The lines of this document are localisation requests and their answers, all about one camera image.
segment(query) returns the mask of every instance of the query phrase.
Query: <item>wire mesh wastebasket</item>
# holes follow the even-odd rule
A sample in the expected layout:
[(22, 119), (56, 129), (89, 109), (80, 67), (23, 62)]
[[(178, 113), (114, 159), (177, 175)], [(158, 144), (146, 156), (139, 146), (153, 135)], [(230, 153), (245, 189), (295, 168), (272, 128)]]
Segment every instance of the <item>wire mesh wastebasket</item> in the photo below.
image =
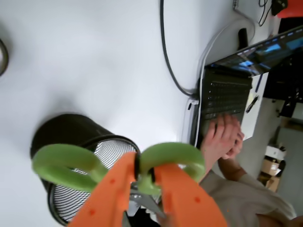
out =
[[(128, 138), (114, 135), (90, 118), (79, 114), (62, 114), (39, 127), (32, 141), (31, 158), (43, 146), (56, 143), (86, 148), (94, 152), (106, 168), (111, 168), (127, 152), (139, 152), (138, 147)], [(86, 174), (79, 169), (74, 171)], [(90, 195), (44, 180), (42, 183), (48, 193), (50, 212), (62, 225), (67, 225), (72, 220)]]

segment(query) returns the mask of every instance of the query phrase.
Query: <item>person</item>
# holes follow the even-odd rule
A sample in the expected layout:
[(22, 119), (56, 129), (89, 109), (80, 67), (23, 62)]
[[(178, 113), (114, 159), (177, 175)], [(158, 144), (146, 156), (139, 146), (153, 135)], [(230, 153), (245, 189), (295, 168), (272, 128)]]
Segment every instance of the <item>person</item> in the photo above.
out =
[[(228, 226), (303, 226), (303, 217), (296, 218), (291, 204), (247, 174), (236, 161), (235, 158), (242, 149), (243, 138), (240, 123), (233, 116), (218, 116), (216, 122), (210, 123), (200, 146), (206, 167), (200, 186), (217, 203)], [(225, 179), (211, 170), (217, 161)], [(160, 221), (160, 224), (170, 226), (169, 218)]]

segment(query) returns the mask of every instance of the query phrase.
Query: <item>laptop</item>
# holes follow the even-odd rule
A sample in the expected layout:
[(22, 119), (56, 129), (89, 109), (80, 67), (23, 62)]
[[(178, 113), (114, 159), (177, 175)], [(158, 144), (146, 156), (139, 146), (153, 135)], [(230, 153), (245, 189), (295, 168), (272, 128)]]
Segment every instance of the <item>laptop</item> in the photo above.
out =
[(193, 110), (189, 143), (200, 146), (209, 122), (219, 114), (235, 115), (242, 122), (246, 102), (252, 88), (252, 77), (303, 52), (303, 26), (267, 39), (205, 66), (202, 75), (201, 111)]

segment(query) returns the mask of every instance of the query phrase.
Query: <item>black cable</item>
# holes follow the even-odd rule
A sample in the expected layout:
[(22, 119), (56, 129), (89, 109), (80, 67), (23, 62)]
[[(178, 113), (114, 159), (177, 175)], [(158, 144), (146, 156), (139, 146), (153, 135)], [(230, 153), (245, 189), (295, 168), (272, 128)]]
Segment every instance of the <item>black cable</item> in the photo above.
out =
[(267, 18), (267, 16), (268, 16), (268, 13), (270, 12), (270, 10), (271, 10), (271, 6), (270, 6), (269, 10), (267, 11), (267, 14), (266, 14), (265, 19), (263, 20), (262, 24), (260, 24), (261, 20), (259, 21), (259, 26), (260, 26), (260, 27), (262, 27), (262, 26), (264, 25), (264, 23), (265, 23), (265, 21), (266, 21), (266, 18)]
[(259, 21), (259, 26), (260, 26), (260, 27), (262, 27), (262, 26), (264, 25), (264, 23), (265, 23), (265, 21), (266, 21), (266, 19), (267, 19), (268, 13), (269, 13), (270, 10), (271, 10), (271, 6), (270, 6), (270, 8), (269, 8), (269, 10), (267, 11), (267, 14), (266, 14), (266, 16), (265, 16), (265, 19), (264, 19), (263, 22), (261, 23), (261, 21), (262, 21), (262, 19), (263, 19), (263, 16), (264, 16), (264, 14), (265, 14), (265, 9), (266, 9), (266, 4), (267, 4), (267, 2), (268, 2), (268, 0), (264, 0), (264, 4), (261, 5), (261, 0), (259, 0), (259, 6), (260, 6), (260, 7), (263, 7), (263, 13), (262, 13), (261, 19), (260, 19), (260, 21)]
[(191, 94), (186, 92), (178, 83), (172, 69), (169, 63), (169, 57), (167, 55), (167, 51), (166, 51), (166, 44), (165, 44), (165, 35), (164, 35), (164, 0), (160, 0), (160, 26), (161, 26), (161, 38), (162, 38), (162, 48), (163, 48), (163, 53), (164, 53), (164, 57), (165, 57), (165, 62), (167, 65), (167, 68), (169, 69), (171, 78), (173, 79), (173, 81), (175, 82), (175, 85), (177, 86), (177, 88), (186, 96), (189, 97), (193, 97), (195, 96), (195, 94)]
[(267, 1), (264, 0), (264, 4), (261, 5), (261, 0), (259, 0), (259, 6), (260, 6), (260, 7), (264, 7), (264, 6), (267, 4), (267, 2), (268, 2), (268, 0), (267, 0)]

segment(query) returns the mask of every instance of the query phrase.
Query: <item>hand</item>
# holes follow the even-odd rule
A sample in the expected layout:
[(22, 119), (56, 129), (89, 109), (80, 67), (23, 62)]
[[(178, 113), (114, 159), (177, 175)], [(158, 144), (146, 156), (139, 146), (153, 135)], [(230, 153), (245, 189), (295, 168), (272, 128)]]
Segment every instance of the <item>hand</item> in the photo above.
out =
[(211, 121), (208, 132), (202, 142), (201, 151), (205, 157), (206, 171), (212, 168), (212, 165), (219, 158), (230, 158), (238, 152), (241, 142), (238, 142), (241, 132), (240, 123), (230, 115), (218, 116), (217, 128), (215, 122)]
[[(239, 128), (241, 128), (240, 122), (237, 122), (237, 125)], [(227, 152), (225, 156), (222, 157), (222, 159), (236, 158), (236, 156), (241, 152), (243, 146), (243, 139), (244, 139), (244, 134), (240, 131), (238, 133), (235, 145), (229, 152)]]

